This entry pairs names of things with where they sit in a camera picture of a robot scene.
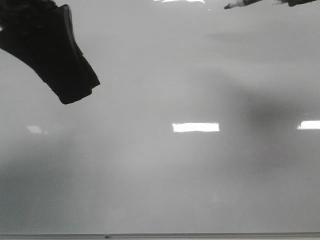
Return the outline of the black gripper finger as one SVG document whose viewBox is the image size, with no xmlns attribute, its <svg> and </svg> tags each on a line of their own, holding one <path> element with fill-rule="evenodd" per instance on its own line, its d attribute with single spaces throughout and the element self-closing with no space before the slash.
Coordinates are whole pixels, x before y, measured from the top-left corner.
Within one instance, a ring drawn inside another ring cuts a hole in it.
<svg viewBox="0 0 320 240">
<path fill-rule="evenodd" d="M 316 0 L 288 0 L 287 3 L 289 7 L 294 7 L 297 5 L 303 5 L 303 4 L 312 3 L 315 1 Z"/>
<path fill-rule="evenodd" d="M 67 4 L 2 0 L 0 48 L 33 69 L 64 105 L 91 95 L 100 85 L 77 45 Z"/>
</svg>

